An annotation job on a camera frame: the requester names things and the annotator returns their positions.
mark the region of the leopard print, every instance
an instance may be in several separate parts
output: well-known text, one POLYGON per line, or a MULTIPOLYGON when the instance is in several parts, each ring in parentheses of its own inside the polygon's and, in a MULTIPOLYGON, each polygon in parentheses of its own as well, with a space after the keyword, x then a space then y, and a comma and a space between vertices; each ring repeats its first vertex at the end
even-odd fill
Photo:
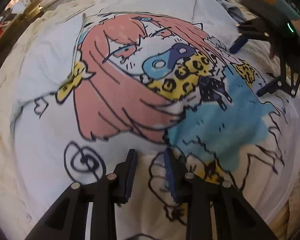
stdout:
POLYGON ((152 80, 146 86, 169 100, 180 100, 195 90, 200 76, 213 76, 215 66, 197 51, 195 55, 184 58, 177 64, 174 75, 152 80))
POLYGON ((246 84, 251 88, 251 85, 255 81, 255 70, 246 61, 242 61, 243 64, 232 64, 236 72, 245 80, 246 84))

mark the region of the black line drawing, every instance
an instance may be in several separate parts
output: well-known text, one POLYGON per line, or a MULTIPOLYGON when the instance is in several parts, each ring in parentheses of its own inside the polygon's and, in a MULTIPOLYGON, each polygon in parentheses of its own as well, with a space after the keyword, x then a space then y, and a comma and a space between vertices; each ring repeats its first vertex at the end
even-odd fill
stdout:
POLYGON ((272 170, 278 174, 276 168, 274 167, 274 165, 272 165, 271 163, 268 163, 262 159, 260 159, 259 157, 255 156, 254 154, 250 154, 250 153, 247 153, 247 157, 248 157, 248 166, 247 166, 247 172, 246 172, 246 175, 244 176, 244 179, 243 179, 243 182, 242 182, 242 186, 240 188, 241 191, 243 191, 244 187, 246 186, 246 180, 247 180, 247 177, 249 175, 249 172, 250 172, 250 165, 251 165, 251 159, 252 158, 255 158, 259 161, 261 161, 262 163, 264 163, 265 165, 268 165, 270 167, 272 167, 272 170))
POLYGON ((93 183, 106 175, 106 165, 91 147, 71 141, 64 151, 65 170, 72 181, 93 183))
MULTIPOLYGON (((185 141, 183 140, 182 142, 183 142, 185 145, 188 145, 188 144, 190 144, 190 143, 200 145, 200 146, 204 149, 205 152, 207 152, 209 155, 212 155, 212 156, 213 156, 213 159, 214 159, 214 161, 215 161, 215 164, 214 164, 215 166, 212 166, 212 165, 211 165, 211 163, 213 163, 213 162, 211 162, 210 164, 206 165, 203 161, 201 161, 201 159, 200 159, 199 157, 195 156, 194 154, 189 153, 189 155, 187 155, 187 157, 186 157, 187 159, 189 159, 190 157, 193 157, 194 159, 198 159, 198 160, 203 164, 204 170, 205 170, 205 176, 204 176, 203 179, 206 180, 206 179, 207 179, 207 176, 210 176, 210 177, 211 177, 212 175, 216 175, 216 174, 215 174, 215 170, 216 170, 216 167, 218 166, 218 167, 219 167, 219 168, 220 168, 227 176, 229 176, 229 178, 230 178, 230 180, 231 180, 233 186, 234 186, 235 188, 237 188, 237 189, 239 189, 239 190, 242 191, 243 188, 241 189, 241 188, 239 188, 239 187, 237 186, 237 183, 236 183, 236 181, 235 181, 235 179, 234 179, 234 176, 232 175, 231 171, 227 171, 227 170, 223 169, 222 166, 220 165, 220 161, 219 161, 219 159, 218 159, 218 157, 217 157, 217 153, 214 152, 214 151, 210 151, 209 149, 207 149, 207 145, 206 145, 204 142, 201 141, 201 139, 200 139, 199 136, 196 136, 196 138, 197 138, 197 141, 191 140, 191 141, 189 141, 189 142, 185 142, 185 141)), ((191 167, 191 166, 190 166, 191 172, 195 172, 195 169, 196 169, 195 166, 194 166, 194 167, 191 167)), ((218 182, 222 183, 222 182, 223 182, 223 179, 222 179, 222 178, 219 178, 218 182)))
POLYGON ((47 107, 49 106, 49 103, 44 98, 35 99, 34 103, 35 103, 34 112, 36 115, 39 116, 40 119, 44 111, 46 111, 47 107))
POLYGON ((148 187, 163 203, 163 210, 166 214, 166 218, 170 222, 178 221, 185 226, 186 218, 184 217, 184 208, 182 205, 176 204, 173 201, 165 174, 166 170, 164 167, 163 152, 161 152, 153 158, 149 166, 150 179, 148 181, 148 187))

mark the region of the drawn eye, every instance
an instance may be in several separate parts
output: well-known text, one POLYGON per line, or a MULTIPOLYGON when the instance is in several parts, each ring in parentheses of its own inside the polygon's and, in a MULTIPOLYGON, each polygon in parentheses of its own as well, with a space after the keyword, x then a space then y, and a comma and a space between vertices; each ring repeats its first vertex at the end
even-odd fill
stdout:
POLYGON ((144 22, 148 22, 151 20, 152 20, 152 18, 148 18, 148 17, 141 18, 141 21, 144 21, 144 22))
POLYGON ((91 25, 92 23, 87 23, 83 28, 88 27, 89 25, 91 25))
POLYGON ((131 56, 133 53, 135 53, 136 50, 137 50, 137 46, 135 44, 127 45, 123 48, 117 49, 115 52, 113 52, 113 55, 115 57, 127 58, 131 56))
POLYGON ((169 37, 172 35, 173 35, 173 33, 170 30, 161 30, 161 31, 158 31, 155 36, 169 37))
POLYGON ((162 68, 166 65, 166 63, 163 60, 156 60, 152 63, 154 68, 162 68))

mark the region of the t-shirt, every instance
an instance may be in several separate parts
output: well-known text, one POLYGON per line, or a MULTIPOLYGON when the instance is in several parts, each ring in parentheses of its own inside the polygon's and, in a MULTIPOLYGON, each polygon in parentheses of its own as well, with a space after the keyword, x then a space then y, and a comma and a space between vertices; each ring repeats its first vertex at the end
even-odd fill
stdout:
POLYGON ((300 166, 300 94, 257 97, 273 79, 268 47, 249 41, 231 55, 237 37, 215 0, 102 0, 41 33, 15 103, 31 216, 135 149, 132 195, 115 210, 118 239, 185 239, 187 206, 173 202, 164 168, 171 147, 205 181, 229 180, 270 222, 300 166))

